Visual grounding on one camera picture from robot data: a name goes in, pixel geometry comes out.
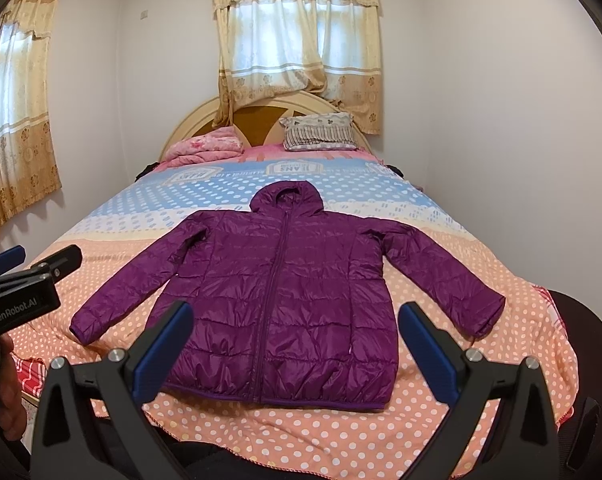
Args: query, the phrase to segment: headboard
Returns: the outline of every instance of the headboard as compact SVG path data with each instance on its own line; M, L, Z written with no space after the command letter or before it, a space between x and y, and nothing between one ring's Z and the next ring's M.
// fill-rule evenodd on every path
M161 150L161 158L163 158L163 153L175 142L211 132L212 120L218 109L218 97L210 99L196 108L174 130ZM294 92L272 99L264 99L240 108L234 114L235 130L246 148L277 144L283 142L283 127L279 124L281 117L329 114L331 112L338 112L338 110L328 101L308 92ZM360 149L372 153L366 137L356 128L355 140Z

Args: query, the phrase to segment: jacket sleeve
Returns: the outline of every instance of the jacket sleeve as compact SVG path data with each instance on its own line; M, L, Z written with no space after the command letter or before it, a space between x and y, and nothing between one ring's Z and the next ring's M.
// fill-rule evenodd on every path
M71 332L82 345L89 345L125 319L159 287L176 274L193 239L206 226L189 216L112 276L74 314Z
M415 227L377 221L383 254L426 292L464 336L484 338L501 316L505 298Z

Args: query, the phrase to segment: polka dot bedsheet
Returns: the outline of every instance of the polka dot bedsheet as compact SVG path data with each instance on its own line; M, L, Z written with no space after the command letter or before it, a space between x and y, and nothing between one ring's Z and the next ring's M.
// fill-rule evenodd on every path
M54 243L45 254L76 243L81 269L59 284L62 306L12 332L24 388L40 395L34 362L49 365L65 355L73 364L94 361L112 348L128 348L140 335L161 290L99 341L84 348L69 332L81 305L118 269L180 220L201 208L247 210L261 187L277 180L308 180L328 210L392 218L417 226L507 299L494 330L468 341L439 307L410 280L385 263L395 309L417 301L436 326L463 347L474 346L491 360L518 364L539 358L557 423L572 413L578 389L577 362L548 292L513 275L494 254L430 198L363 153L304 153L294 159L265 160L258 153L226 163L187 166L149 174L123 190ZM180 440L223 446L248 460L334 479L398 478L414 462L446 414L399 343L395 391L382 412L291 410L220 402L161 393L143 406L153 424ZM486 403L455 476L467 473L479 456L498 401ZM107 416L102 402L97 415Z

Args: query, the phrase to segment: quilted fabric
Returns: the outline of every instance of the quilted fabric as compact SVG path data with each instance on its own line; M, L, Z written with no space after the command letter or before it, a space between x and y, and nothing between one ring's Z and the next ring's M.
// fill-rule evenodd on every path
M239 156L244 152L234 126L224 126L209 134L191 137L172 144L163 155L156 172L188 164L214 162Z
M195 326L167 387L377 410L398 367L383 256L469 337L485 336L504 309L504 297L418 229L326 212L308 182L270 184L251 210L189 216L110 278L72 318L72 332L91 344L168 282L147 325L185 300Z

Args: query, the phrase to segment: finger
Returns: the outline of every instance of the finger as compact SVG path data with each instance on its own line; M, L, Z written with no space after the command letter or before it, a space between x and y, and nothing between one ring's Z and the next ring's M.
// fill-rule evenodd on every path
M28 414L26 413L25 408L21 406L21 410L18 410L18 413L15 415L12 427L5 432L5 438L11 442L20 440L23 437L27 426Z
M4 406L0 406L0 427L3 431L9 431L14 421L14 413Z
M1 357L8 355L14 350L14 341L7 334L0 335Z
M18 381L17 367L12 360L11 355L2 359L0 370L0 401L8 408L15 406L20 402L18 390L20 383Z

